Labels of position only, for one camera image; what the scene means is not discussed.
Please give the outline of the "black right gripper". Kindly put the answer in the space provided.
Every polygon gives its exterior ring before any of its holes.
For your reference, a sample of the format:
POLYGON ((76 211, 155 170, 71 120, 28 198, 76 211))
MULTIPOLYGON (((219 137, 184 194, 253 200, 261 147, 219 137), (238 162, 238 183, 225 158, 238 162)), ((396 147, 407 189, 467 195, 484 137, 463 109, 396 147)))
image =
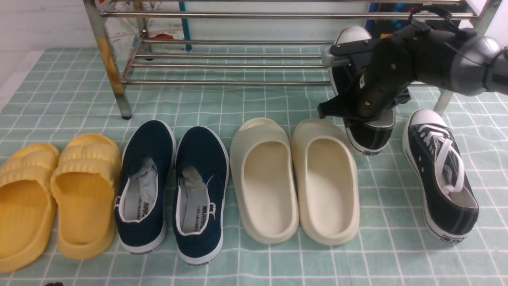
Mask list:
POLYGON ((335 96, 319 103, 319 118, 333 116, 365 122, 375 121, 395 97, 415 80, 414 55, 420 42, 420 37, 398 35, 325 47, 321 53, 324 67, 348 64, 367 67, 358 78, 357 105, 352 97, 335 96))

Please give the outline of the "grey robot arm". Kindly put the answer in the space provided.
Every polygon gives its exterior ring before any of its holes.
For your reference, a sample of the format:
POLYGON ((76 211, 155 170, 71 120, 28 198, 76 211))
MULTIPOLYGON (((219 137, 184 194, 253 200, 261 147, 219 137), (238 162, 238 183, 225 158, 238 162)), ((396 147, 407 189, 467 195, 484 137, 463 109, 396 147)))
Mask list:
POLYGON ((369 60, 365 69, 344 91, 318 105, 321 119, 375 121, 415 81, 465 96, 507 94, 507 49, 472 30, 423 33, 406 28, 383 39, 330 45, 321 62, 341 67, 363 54, 369 60))

